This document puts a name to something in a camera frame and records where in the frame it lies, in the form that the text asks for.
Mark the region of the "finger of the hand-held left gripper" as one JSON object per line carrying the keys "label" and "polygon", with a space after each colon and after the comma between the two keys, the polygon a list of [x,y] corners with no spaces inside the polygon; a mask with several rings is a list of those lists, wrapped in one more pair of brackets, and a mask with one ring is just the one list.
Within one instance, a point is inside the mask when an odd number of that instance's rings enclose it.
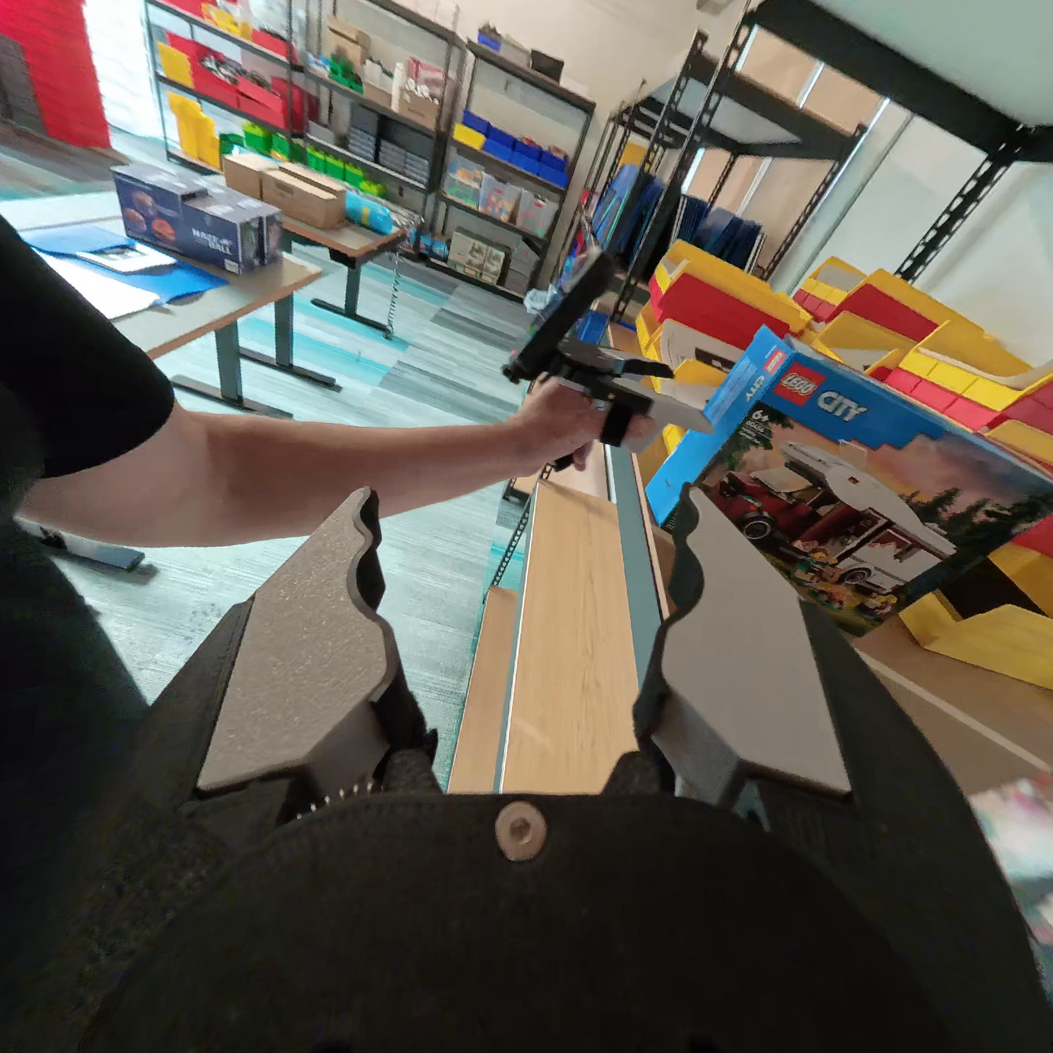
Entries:
{"label": "finger of the hand-held left gripper", "polygon": [[617,347],[604,346],[607,365],[604,374],[614,379],[656,378],[674,379],[674,371],[665,362],[647,355],[630,355]]}
{"label": "finger of the hand-held left gripper", "polygon": [[651,398],[650,418],[659,429],[681,428],[699,434],[712,434],[714,424],[706,415],[707,399],[683,399],[669,395]]}

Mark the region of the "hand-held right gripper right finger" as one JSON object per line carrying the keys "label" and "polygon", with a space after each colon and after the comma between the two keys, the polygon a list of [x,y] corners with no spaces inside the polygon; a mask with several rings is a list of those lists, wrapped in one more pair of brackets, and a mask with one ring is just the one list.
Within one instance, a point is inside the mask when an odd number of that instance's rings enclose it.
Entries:
{"label": "hand-held right gripper right finger", "polygon": [[845,801],[850,776],[803,607],[704,491],[677,506],[669,593],[633,707],[688,794],[736,803],[755,779]]}

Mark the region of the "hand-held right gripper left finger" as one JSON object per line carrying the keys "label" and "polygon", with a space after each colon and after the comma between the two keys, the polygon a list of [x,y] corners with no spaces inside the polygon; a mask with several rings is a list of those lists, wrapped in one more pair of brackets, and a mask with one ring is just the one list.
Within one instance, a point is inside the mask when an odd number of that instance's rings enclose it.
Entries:
{"label": "hand-held right gripper left finger", "polygon": [[379,615],[377,495],[351,493],[253,597],[197,779],[204,795],[300,777],[342,795],[403,746],[403,670]]}

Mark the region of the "blue toy brick set box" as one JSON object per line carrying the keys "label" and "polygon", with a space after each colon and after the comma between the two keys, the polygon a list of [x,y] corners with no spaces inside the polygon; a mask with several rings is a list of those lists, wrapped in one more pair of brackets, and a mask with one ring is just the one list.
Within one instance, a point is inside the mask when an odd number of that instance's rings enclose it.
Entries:
{"label": "blue toy brick set box", "polygon": [[1051,513],[1051,476],[760,327],[647,485],[672,531],[701,489],[801,598],[862,637]]}

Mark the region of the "person's left forearm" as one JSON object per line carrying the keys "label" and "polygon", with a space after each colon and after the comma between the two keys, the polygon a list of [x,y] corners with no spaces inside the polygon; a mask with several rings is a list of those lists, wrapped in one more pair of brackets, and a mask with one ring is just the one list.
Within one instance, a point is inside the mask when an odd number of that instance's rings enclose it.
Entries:
{"label": "person's left forearm", "polygon": [[191,413],[102,466],[31,486],[19,513],[124,547],[233,547],[305,536],[349,495],[382,515],[539,471],[552,454],[526,413],[465,428],[350,428]]}

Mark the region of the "person's left hand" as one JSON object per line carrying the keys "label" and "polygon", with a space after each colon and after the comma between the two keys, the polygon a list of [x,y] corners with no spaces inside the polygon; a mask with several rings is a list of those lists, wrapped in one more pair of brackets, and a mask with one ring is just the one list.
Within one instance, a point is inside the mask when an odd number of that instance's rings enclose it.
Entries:
{"label": "person's left hand", "polygon": [[521,475],[548,465],[583,472],[616,410],[617,405],[600,403],[556,380],[541,382],[506,421],[512,466]]}

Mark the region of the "stack of blue boards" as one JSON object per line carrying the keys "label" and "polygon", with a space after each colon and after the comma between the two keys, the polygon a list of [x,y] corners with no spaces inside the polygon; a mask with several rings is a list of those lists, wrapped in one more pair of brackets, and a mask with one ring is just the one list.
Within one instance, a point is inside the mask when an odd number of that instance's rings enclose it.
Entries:
{"label": "stack of blue boards", "polygon": [[[627,226],[615,238],[621,222],[625,199],[635,183],[638,165],[620,165],[610,186],[597,204],[592,218],[596,239],[627,270],[637,250],[643,244],[645,227],[659,204],[665,183],[654,175],[647,177],[644,187],[627,211]],[[762,226],[746,220],[722,207],[716,207],[701,198],[680,195],[678,204],[665,217],[665,226],[659,230],[652,252],[647,257],[644,274],[651,275],[675,240],[686,241],[735,269],[751,270],[764,244]]]}

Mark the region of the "metal shelf with blue bins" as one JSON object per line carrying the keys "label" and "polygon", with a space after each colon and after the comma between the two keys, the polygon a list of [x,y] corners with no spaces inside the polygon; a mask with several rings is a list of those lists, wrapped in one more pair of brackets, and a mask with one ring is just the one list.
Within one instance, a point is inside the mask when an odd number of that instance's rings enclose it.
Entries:
{"label": "metal shelf with blue bins", "polygon": [[547,275],[596,103],[506,37],[466,40],[436,178],[428,263],[522,301]]}

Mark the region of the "teal box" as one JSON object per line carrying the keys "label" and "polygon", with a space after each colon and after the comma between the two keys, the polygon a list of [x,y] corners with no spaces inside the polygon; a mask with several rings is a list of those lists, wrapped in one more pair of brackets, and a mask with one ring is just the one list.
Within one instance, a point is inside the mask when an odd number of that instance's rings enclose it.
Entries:
{"label": "teal box", "polygon": [[373,231],[380,236],[388,236],[399,230],[399,224],[388,205],[355,188],[347,188],[344,193],[344,215],[349,223]]}

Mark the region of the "small wooden desk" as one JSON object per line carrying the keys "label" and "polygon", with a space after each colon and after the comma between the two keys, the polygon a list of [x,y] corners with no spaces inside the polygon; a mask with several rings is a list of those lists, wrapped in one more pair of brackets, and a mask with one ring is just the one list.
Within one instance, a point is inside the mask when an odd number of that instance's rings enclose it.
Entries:
{"label": "small wooden desk", "polygon": [[331,261],[346,270],[344,299],[341,305],[314,298],[315,307],[325,310],[353,323],[377,331],[391,341],[394,339],[393,323],[377,321],[358,313],[361,287],[361,270],[374,259],[397,253],[405,236],[405,230],[394,229],[388,234],[362,229],[354,223],[345,223],[338,229],[316,229],[301,220],[284,216],[283,231],[289,241],[315,244],[327,250]]}

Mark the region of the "heap of yellow red bins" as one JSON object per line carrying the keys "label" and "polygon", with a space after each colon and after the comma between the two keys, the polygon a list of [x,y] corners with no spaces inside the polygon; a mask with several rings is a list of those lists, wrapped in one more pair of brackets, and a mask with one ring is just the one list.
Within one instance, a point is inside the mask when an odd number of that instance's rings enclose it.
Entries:
{"label": "heap of yellow red bins", "polygon": [[[788,296],[678,240],[636,321],[643,355],[674,371],[656,388],[683,400],[709,400],[763,326],[1051,476],[1051,364],[1029,366],[887,270],[831,257]],[[665,428],[665,457],[688,432]],[[930,651],[1051,689],[1051,513],[894,617]]]}

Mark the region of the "brown cardboard box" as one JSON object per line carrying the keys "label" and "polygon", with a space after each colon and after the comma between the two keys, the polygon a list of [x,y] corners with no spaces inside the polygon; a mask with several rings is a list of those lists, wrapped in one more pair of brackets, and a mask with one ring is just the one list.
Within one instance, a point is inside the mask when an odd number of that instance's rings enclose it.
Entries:
{"label": "brown cardboard box", "polygon": [[281,163],[250,151],[235,151],[221,157],[224,182],[230,191],[245,197],[264,199],[265,175],[278,172]]}
{"label": "brown cardboard box", "polygon": [[307,168],[307,177],[289,166],[273,166],[260,176],[262,200],[281,210],[294,221],[319,230],[336,230],[347,224],[347,191],[339,182],[330,186],[318,182]]}

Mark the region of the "wooden desk with black legs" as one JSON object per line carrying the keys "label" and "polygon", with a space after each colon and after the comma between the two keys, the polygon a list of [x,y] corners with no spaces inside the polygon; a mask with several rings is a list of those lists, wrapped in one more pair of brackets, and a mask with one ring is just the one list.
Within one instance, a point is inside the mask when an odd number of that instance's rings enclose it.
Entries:
{"label": "wooden desk with black legs", "polygon": [[[118,204],[114,191],[101,191],[3,201],[1,208],[3,218],[21,234],[38,229],[72,229],[80,224],[98,225],[122,234]],[[230,275],[225,285],[168,305],[141,310],[117,319],[114,324],[151,359],[185,347],[195,340],[212,337],[216,347],[218,382],[206,384],[175,375],[172,377],[173,386],[237,412],[289,420],[293,417],[291,413],[245,396],[242,362],[247,360],[271,367],[321,388],[339,389],[334,378],[296,365],[293,359],[293,296],[320,276],[320,269],[284,253],[277,263],[267,269],[242,276]],[[240,344],[239,321],[264,307],[274,309],[272,355],[243,349]]]}

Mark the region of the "dark blue printed carton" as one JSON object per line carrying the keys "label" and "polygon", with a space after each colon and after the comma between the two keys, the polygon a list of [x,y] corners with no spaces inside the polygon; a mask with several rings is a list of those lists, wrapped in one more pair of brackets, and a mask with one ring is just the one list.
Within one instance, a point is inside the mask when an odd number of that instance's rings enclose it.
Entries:
{"label": "dark blue printed carton", "polygon": [[144,163],[113,166],[111,175],[126,235],[161,249],[181,247],[183,205],[207,194],[204,178]]}
{"label": "dark blue printed carton", "polygon": [[182,255],[227,273],[266,269],[282,255],[281,210],[225,186],[183,200],[174,227]]}

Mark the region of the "person's black shirt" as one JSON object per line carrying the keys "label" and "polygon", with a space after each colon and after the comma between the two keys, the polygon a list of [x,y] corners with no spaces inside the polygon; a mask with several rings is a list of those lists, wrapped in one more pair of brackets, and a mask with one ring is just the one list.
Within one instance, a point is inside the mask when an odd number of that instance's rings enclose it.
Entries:
{"label": "person's black shirt", "polygon": [[168,380],[2,221],[2,1044],[61,939],[81,822],[148,711],[127,668],[46,551],[15,522],[39,481],[150,440]]}

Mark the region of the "metal shelf with coloured bins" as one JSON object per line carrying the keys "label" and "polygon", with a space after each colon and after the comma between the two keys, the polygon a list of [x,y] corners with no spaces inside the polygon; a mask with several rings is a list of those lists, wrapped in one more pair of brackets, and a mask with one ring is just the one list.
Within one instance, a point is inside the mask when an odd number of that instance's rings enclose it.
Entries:
{"label": "metal shelf with coloured bins", "polygon": [[458,2],[146,1],[165,157],[220,175],[238,151],[436,210],[466,67]]}

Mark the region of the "black empty metal rack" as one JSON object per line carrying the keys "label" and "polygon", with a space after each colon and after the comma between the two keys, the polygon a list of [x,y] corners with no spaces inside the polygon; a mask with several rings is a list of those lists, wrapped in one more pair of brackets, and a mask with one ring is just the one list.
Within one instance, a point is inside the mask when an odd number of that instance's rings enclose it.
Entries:
{"label": "black empty metal rack", "polygon": [[633,208],[644,187],[656,157],[665,150],[677,151],[669,182],[645,227],[643,244],[622,275],[612,322],[624,317],[636,289],[648,278],[647,257],[659,230],[665,226],[667,215],[679,202],[681,184],[697,150],[716,146],[726,151],[731,165],[746,155],[830,162],[823,183],[764,270],[769,277],[822,203],[853,151],[862,143],[862,126],[852,136],[840,133],[817,117],[791,110],[789,102],[739,72],[741,56],[759,29],[982,152],[981,164],[896,270],[896,277],[902,281],[917,281],[1008,168],[1019,162],[1051,163],[1051,122],[1016,119],[995,105],[993,90],[967,87],[941,75],[934,58],[920,58],[902,46],[892,46],[865,31],[856,16],[840,14],[819,2],[764,1],[756,7],[746,5],[720,60],[706,56],[707,36],[698,32],[665,99],[656,99],[657,90],[642,92],[639,98],[627,101],[611,114],[612,124],[622,130],[621,143],[631,135],[648,138],[615,238],[627,226],[625,213]]}

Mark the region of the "blue folder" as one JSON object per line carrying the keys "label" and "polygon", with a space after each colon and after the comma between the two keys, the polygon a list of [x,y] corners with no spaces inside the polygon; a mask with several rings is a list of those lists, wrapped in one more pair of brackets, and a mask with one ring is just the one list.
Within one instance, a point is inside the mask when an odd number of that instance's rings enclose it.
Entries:
{"label": "blue folder", "polygon": [[135,289],[163,305],[229,285],[219,277],[97,224],[75,223],[21,231],[21,238],[92,304],[116,300],[116,292],[95,295],[92,285]]}

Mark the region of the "white paper sheet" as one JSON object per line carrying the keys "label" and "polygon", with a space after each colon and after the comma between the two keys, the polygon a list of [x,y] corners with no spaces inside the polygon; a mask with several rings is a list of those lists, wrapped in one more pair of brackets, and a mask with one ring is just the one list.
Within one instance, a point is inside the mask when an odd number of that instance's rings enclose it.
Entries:
{"label": "white paper sheet", "polygon": [[130,240],[90,252],[35,252],[110,321],[158,305],[159,294],[134,285],[131,279],[158,276],[177,262],[171,255]]}

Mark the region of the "stack of red bins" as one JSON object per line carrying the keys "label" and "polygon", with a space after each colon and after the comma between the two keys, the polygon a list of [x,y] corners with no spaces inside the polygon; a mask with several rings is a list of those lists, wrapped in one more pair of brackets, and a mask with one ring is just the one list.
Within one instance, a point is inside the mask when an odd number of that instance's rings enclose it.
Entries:
{"label": "stack of red bins", "polygon": [[20,48],[43,135],[80,150],[108,151],[83,1],[3,1],[2,38]]}

